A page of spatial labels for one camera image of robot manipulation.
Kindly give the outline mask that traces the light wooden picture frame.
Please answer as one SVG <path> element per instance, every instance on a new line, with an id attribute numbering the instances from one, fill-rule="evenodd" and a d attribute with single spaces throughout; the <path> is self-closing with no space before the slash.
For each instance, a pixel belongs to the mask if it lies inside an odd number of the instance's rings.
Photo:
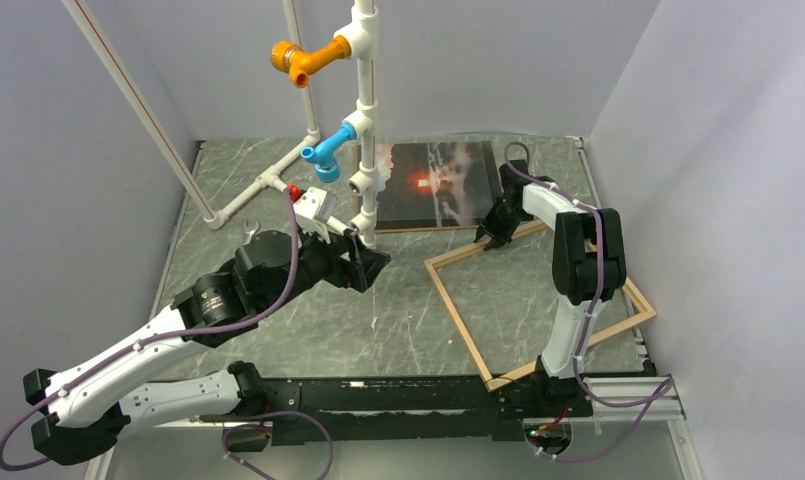
<path id="1" fill-rule="evenodd" d="M 550 338 L 559 294 L 551 274 L 552 231 L 542 222 L 521 226 L 509 245 L 459 247 L 425 267 L 487 390 L 533 372 Z M 632 281 L 599 314 L 589 338 L 585 370 L 624 374 L 636 370 L 645 350 L 634 328 L 657 312 Z"/>

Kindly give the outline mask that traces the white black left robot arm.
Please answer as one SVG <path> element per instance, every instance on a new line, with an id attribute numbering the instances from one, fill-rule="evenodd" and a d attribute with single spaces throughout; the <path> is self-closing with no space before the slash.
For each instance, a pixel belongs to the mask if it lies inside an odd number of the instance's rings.
<path id="1" fill-rule="evenodd" d="M 26 399 L 40 411 L 30 428 L 35 450 L 69 466 L 176 420 L 257 417 L 267 407 L 268 393 L 249 362 L 184 381 L 163 381 L 160 374 L 255 329 L 318 283 L 365 292 L 390 260 L 352 231 L 328 238 L 257 233 L 217 271 L 199 277 L 146 325 L 101 354 L 65 371 L 29 373 L 23 381 Z"/>

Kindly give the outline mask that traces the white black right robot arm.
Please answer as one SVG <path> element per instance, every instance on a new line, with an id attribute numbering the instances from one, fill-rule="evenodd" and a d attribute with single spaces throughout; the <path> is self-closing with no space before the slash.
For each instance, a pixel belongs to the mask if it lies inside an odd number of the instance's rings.
<path id="1" fill-rule="evenodd" d="M 580 394 L 578 377 L 598 314 L 627 277 L 619 213 L 591 207 L 552 179 L 533 177 L 523 160 L 499 167 L 502 195 L 477 228 L 485 250 L 509 244 L 524 221 L 539 219 L 553 230 L 552 279 L 559 293 L 550 338 L 535 364 L 529 401 L 552 415 Z"/>

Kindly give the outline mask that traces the sunset landscape photo print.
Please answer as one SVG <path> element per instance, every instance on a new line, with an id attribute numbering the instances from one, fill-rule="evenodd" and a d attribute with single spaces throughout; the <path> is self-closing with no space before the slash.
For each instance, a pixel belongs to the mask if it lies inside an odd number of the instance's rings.
<path id="1" fill-rule="evenodd" d="M 378 233 L 476 228 L 501 195 L 490 141 L 376 146 Z"/>

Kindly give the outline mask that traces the blue plastic faucet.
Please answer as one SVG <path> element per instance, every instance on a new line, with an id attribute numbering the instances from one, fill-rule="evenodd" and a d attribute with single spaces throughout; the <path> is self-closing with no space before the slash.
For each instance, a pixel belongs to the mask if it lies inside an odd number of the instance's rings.
<path id="1" fill-rule="evenodd" d="M 337 150 L 346 142 L 357 138 L 356 129 L 344 122 L 331 136 L 316 146 L 304 147 L 301 158 L 314 167 L 317 178 L 323 183 L 333 183 L 340 177 L 339 164 L 336 159 Z"/>

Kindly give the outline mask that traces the silver metal wrench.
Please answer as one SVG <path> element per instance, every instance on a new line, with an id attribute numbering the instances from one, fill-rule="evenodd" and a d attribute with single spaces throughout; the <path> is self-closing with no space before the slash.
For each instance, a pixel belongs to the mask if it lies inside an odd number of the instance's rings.
<path id="1" fill-rule="evenodd" d="M 258 220 L 245 220 L 243 223 L 242 245 L 248 245 L 260 228 Z"/>

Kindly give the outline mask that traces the orange plastic faucet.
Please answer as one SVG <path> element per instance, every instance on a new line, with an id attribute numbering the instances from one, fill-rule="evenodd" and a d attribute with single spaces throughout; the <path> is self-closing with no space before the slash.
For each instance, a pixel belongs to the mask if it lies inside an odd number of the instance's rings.
<path id="1" fill-rule="evenodd" d="M 276 70 L 286 73 L 295 87 L 304 89 L 312 75 L 351 55 L 350 43 L 343 36 L 336 36 L 328 45 L 313 52 L 303 50 L 296 43 L 280 41 L 272 47 L 270 62 Z"/>

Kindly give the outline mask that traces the white PVC pipe stand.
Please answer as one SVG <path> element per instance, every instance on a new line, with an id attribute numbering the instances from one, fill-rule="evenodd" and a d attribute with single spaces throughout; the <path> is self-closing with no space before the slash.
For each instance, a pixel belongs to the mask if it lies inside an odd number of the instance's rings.
<path id="1" fill-rule="evenodd" d="M 315 106 L 311 79 L 309 85 L 295 87 L 288 75 L 276 70 L 270 62 L 275 44 L 264 34 L 250 34 L 251 27 L 262 27 L 264 21 L 254 19 L 255 8 L 238 7 L 231 1 L 202 1 L 200 7 L 215 18 L 226 20 L 217 26 L 212 20 L 201 23 L 201 32 L 184 30 L 179 33 L 180 46 L 173 48 L 178 58 L 167 64 L 161 78 L 178 112 L 188 122 L 192 132 L 204 139 L 267 138 L 278 133 L 294 134 L 303 127 L 302 138 L 280 158 L 259 171 L 255 178 L 229 203 L 216 207 L 202 192 L 196 177 L 186 165 L 184 156 L 170 138 L 168 129 L 158 119 L 155 110 L 134 76 L 112 45 L 107 32 L 84 1 L 67 1 L 65 7 L 88 40 L 96 55 L 107 69 L 116 86 L 155 142 L 182 184 L 185 194 L 196 206 L 203 222 L 213 231 L 221 229 L 235 214 L 264 190 L 287 192 L 289 184 L 283 172 L 300 161 L 304 147 L 316 146 L 330 133 L 322 131 Z M 298 18 L 294 1 L 275 4 L 282 15 L 271 26 L 275 32 L 285 30 L 281 41 L 290 41 L 306 49 L 302 39 L 304 24 Z M 229 8 L 237 7 L 234 14 Z M 378 10 L 372 1 L 356 1 L 349 22 L 336 31 L 334 37 L 343 36 L 351 45 L 355 60 L 365 66 L 361 80 L 374 77 L 371 64 L 377 44 Z"/>

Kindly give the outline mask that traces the aluminium extrusion rail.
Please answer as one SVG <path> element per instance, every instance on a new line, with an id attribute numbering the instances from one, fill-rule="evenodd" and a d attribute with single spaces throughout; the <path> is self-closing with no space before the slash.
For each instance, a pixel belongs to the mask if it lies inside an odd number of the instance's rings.
<path id="1" fill-rule="evenodd" d="M 644 421 L 678 421 L 685 412 L 670 376 L 585 377 L 596 422 L 633 421 L 646 405 Z"/>

